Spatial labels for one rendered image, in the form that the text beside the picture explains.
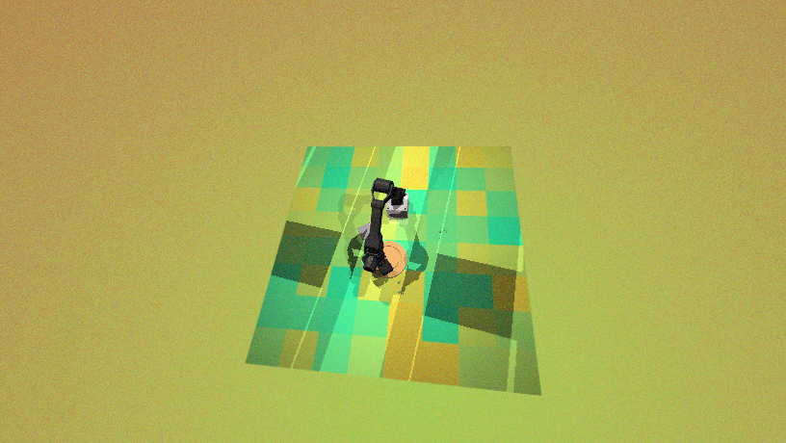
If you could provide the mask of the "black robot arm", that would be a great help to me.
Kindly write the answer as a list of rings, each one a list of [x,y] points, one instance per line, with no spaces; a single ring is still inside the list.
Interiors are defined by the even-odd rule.
[[[383,200],[375,199],[374,192],[386,194]],[[370,233],[364,242],[364,256],[361,258],[364,264],[363,270],[375,273],[379,258],[383,253],[383,241],[380,233],[382,210],[385,203],[391,198],[391,205],[403,205],[404,197],[406,196],[406,189],[394,187],[394,182],[391,180],[376,178],[373,183],[372,189],[372,214]],[[367,249],[368,248],[368,249]]]

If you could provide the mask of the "tan round bead board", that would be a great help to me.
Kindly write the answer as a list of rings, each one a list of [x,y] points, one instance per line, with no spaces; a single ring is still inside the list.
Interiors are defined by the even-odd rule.
[[[383,277],[383,278],[391,278],[399,275],[406,267],[407,256],[405,249],[398,243],[393,241],[384,241],[383,251],[385,253],[385,258],[390,262],[393,267],[393,271],[385,276],[381,275],[380,270],[377,266],[375,274]]]

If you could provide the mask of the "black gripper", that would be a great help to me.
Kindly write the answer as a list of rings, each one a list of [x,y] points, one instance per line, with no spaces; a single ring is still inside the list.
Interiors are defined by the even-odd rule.
[[[383,252],[382,256],[379,258],[379,263],[378,263],[378,268],[380,270],[381,275],[383,276],[391,273],[394,270],[390,262],[387,260],[387,258],[384,259],[385,257],[386,257],[385,253]]]

